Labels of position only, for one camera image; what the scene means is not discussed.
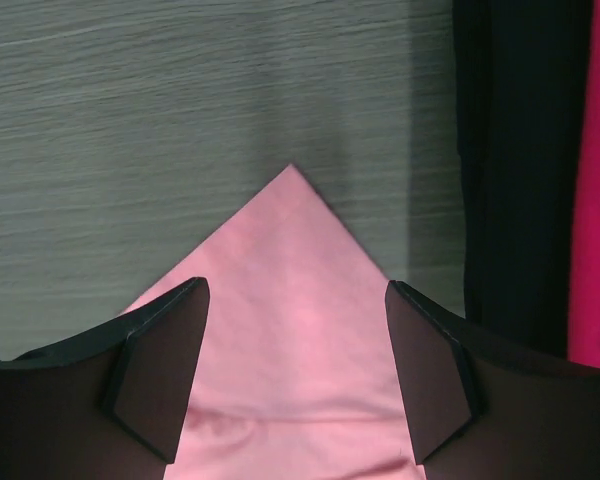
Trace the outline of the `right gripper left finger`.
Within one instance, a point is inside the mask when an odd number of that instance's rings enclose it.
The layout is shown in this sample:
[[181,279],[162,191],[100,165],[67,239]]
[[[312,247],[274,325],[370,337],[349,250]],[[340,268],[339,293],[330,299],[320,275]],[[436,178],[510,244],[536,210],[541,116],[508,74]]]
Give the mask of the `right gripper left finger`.
[[191,278],[0,360],[0,479],[161,479],[176,457],[209,309]]

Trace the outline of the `light pink t shirt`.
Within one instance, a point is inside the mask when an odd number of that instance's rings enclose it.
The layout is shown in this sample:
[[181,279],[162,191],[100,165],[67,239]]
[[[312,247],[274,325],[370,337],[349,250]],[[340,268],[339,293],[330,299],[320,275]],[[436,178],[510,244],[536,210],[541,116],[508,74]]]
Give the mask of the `light pink t shirt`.
[[387,280],[285,168],[140,297],[187,278],[210,307],[170,479],[420,479]]

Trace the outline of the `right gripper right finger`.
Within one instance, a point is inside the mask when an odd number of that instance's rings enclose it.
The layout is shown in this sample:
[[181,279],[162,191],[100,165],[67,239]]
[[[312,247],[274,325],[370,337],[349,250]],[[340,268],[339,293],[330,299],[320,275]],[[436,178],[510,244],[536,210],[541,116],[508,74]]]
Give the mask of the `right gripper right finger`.
[[600,480],[600,369],[512,343],[401,281],[385,305],[428,478]]

